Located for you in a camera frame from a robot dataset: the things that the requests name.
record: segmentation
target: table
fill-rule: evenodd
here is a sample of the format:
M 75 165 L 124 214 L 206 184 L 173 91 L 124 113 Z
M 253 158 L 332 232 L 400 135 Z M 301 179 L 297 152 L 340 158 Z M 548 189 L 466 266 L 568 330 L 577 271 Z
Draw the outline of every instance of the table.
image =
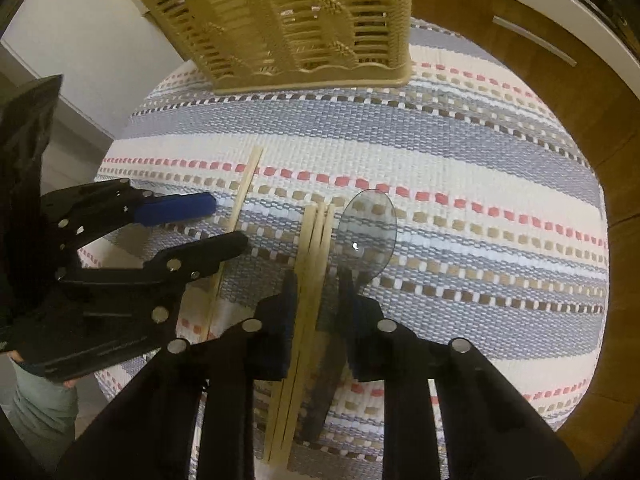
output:
M 113 143 L 97 180 L 129 177 L 158 193 L 209 190 L 209 219 L 128 226 L 82 250 L 89 265 L 139 266 L 161 248 L 222 233 L 254 145 L 264 147 L 239 220 L 253 251 L 225 272 L 219 334 L 274 294 L 296 254 L 303 207 L 341 208 L 362 189 L 388 193 L 394 257 L 366 289 L 418 335 L 469 338 L 558 428 L 584 394 L 607 311 L 607 221 L 593 170 L 545 104 L 461 36 L 412 21 L 414 73 L 399 89 L 215 96 L 193 63 L 162 81 Z M 183 300 L 191 340 L 206 283 Z M 318 330 L 326 329 L 321 316 Z M 113 397 L 148 356 L 98 373 Z M 289 469 L 378 478 L 383 389 L 345 371 L 318 442 L 295 441 Z M 268 384 L 255 389 L 260 456 Z M 438 419 L 437 398 L 433 398 Z M 444 464 L 444 438 L 439 436 Z

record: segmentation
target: beige plastic basket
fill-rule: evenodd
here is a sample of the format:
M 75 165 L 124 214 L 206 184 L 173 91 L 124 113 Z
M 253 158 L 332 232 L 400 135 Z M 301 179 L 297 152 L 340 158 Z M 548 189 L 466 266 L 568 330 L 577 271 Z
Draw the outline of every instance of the beige plastic basket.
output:
M 399 86 L 411 0 L 141 0 L 220 93 Z

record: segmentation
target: floor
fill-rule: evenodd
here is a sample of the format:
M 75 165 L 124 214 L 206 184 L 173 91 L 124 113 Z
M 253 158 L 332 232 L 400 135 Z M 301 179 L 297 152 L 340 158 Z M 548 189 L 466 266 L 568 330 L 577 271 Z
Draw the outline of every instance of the floor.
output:
M 6 355 L 0 355 L 0 406 L 4 408 L 11 401 L 15 387 L 14 369 Z M 76 438 L 89 426 L 95 416 L 107 405 L 107 400 L 98 387 L 93 375 L 78 381 L 78 418 Z

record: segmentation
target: drawer handle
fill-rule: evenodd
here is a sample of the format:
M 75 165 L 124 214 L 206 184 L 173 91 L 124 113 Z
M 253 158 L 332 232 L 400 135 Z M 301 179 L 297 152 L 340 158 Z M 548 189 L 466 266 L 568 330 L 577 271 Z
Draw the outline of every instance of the drawer handle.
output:
M 521 26 L 516 25 L 515 23 L 508 22 L 507 20 L 505 20 L 504 18 L 501 18 L 500 16 L 494 16 L 493 21 L 496 25 L 500 25 L 501 27 L 508 28 L 509 30 L 512 30 L 516 34 L 521 35 L 523 38 L 527 38 L 528 40 L 533 41 L 533 43 L 538 44 L 542 48 L 546 48 L 549 52 L 551 52 L 552 54 L 556 54 L 556 56 L 558 56 L 560 59 L 567 62 L 571 66 L 577 65 L 577 62 L 573 57 L 569 56 L 567 53 L 563 52 L 558 47 L 552 45 L 547 40 L 543 40 L 539 36 L 536 36 L 532 32 L 529 32 L 526 28 L 522 28 Z

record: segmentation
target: transparent spoon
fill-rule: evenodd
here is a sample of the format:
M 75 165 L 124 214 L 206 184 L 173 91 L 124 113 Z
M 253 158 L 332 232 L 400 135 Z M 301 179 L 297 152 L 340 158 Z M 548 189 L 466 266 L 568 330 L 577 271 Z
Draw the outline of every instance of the transparent spoon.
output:
M 347 204 L 340 217 L 331 264 L 338 267 L 339 276 L 346 273 L 353 277 L 355 289 L 360 294 L 389 263 L 397 234 L 396 210 L 389 197 L 377 189 L 366 189 Z M 321 434 L 346 364 L 341 335 L 345 323 L 344 316 L 338 313 L 311 391 L 307 416 L 300 430 L 300 437 L 308 442 L 317 441 Z
M 344 209 L 332 264 L 351 271 L 356 290 L 380 274 L 394 254 L 398 220 L 389 197 L 377 189 L 358 193 Z

